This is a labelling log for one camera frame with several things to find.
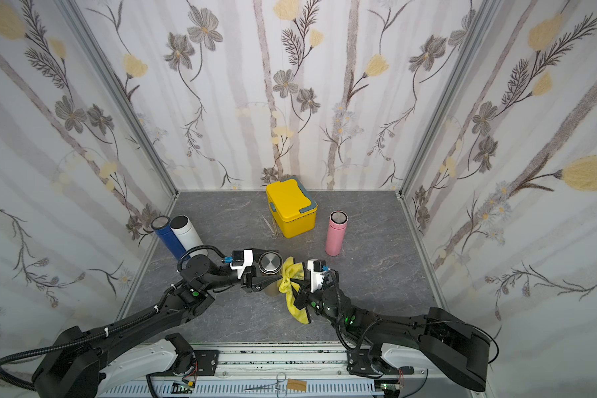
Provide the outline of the gold thermos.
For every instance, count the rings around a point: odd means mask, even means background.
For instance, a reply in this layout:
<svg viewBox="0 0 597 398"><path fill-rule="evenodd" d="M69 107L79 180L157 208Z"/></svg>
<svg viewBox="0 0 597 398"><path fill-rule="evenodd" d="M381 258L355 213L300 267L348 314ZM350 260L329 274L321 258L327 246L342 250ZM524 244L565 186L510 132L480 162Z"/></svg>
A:
<svg viewBox="0 0 597 398"><path fill-rule="evenodd" d="M259 260L260 271L265 276L275 276L276 280L270 285L266 286L264 292L270 297L277 297L279 292L279 285L282 281L282 270L283 258L275 251L265 252Z"/></svg>

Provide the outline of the yellow grey cleaning cloth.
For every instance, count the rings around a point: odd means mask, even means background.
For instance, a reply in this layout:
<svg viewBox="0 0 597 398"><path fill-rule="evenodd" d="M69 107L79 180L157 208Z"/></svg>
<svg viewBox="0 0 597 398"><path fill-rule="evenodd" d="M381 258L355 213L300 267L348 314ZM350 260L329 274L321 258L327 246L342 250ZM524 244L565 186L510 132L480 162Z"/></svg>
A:
<svg viewBox="0 0 597 398"><path fill-rule="evenodd" d="M311 318L308 311L305 308L298 309L295 305L296 295L301 285L298 282L294 282L294 280L304 281L303 264L296 263L292 256L288 257L281 266L281 276L282 278L278 283L278 291L285 295L290 315L299 323L310 324Z"/></svg>

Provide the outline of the pink thermos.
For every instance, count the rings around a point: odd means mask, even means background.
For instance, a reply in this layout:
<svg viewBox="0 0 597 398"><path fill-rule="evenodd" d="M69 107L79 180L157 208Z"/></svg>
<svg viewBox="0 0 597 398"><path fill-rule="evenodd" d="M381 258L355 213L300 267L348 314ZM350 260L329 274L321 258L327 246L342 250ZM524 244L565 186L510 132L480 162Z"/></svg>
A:
<svg viewBox="0 0 597 398"><path fill-rule="evenodd" d="M348 226L348 215L343 211L332 212L329 217L325 251L330 256L337 256L343 248L343 240Z"/></svg>

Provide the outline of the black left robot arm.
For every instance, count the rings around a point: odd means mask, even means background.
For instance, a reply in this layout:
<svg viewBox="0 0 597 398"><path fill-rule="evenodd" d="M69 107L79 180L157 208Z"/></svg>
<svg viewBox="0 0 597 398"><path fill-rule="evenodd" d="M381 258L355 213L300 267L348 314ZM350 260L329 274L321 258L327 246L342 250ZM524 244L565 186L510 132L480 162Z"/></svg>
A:
<svg viewBox="0 0 597 398"><path fill-rule="evenodd" d="M212 245L186 251L177 262L180 280L157 303L115 323L61 333L53 345L0 358L0 380L41 397L95 397L111 384L107 366L159 333L203 314L214 294L235 286L260 292L280 280L281 255L274 250L235 250Z"/></svg>

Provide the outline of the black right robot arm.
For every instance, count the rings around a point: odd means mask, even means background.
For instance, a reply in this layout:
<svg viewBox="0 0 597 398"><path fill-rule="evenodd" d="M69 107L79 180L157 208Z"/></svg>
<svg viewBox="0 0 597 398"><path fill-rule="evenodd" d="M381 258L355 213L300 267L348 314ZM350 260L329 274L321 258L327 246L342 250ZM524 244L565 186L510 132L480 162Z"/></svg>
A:
<svg viewBox="0 0 597 398"><path fill-rule="evenodd" d="M466 323L442 308L431 307L423 315L396 317L359 308L341 290L338 273L323 273L312 287L310 276L290 279L294 306L328 320L346 351L356 356L367 344L369 376L397 369L382 353L391 344L415 349L454 383L471 391L487 386L490 348L497 342L482 328Z"/></svg>

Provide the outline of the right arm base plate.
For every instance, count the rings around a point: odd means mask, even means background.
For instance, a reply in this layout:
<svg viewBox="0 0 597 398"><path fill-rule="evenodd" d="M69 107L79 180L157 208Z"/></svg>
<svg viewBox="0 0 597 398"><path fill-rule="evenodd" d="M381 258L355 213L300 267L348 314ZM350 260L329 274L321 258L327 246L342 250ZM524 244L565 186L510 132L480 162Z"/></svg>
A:
<svg viewBox="0 0 597 398"><path fill-rule="evenodd" d="M379 379L383 376L409 376L415 373L412 366L396 368L391 366L381 357L379 348L360 349L358 351L347 351L348 373L352 376L360 376L372 379Z"/></svg>

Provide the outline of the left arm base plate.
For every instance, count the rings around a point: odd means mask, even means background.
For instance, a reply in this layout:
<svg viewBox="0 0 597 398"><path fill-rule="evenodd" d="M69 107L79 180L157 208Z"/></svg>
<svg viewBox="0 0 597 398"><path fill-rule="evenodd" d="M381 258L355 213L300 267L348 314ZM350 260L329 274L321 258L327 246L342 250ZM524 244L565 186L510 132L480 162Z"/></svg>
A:
<svg viewBox="0 0 597 398"><path fill-rule="evenodd" d="M182 360L183 369L177 371L177 374L182 377L214 376L219 354L218 350L194 350L186 353Z"/></svg>

